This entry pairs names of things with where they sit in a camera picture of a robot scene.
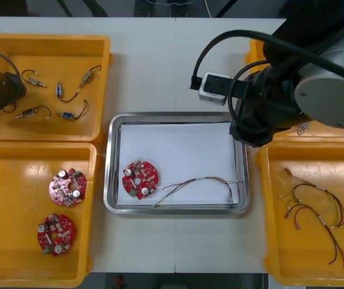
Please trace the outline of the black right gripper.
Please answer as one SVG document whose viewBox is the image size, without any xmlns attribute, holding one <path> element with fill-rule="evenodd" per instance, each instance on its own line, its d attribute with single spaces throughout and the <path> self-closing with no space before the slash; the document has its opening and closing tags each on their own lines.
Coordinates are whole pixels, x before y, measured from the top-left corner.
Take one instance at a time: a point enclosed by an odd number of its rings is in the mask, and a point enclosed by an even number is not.
<svg viewBox="0 0 344 289">
<path fill-rule="evenodd" d="M 247 101 L 237 101 L 236 105 L 228 104 L 231 114 L 229 133 L 233 139 L 254 148 L 270 143 L 280 129 L 263 121 L 248 105 Z"/>
</svg>

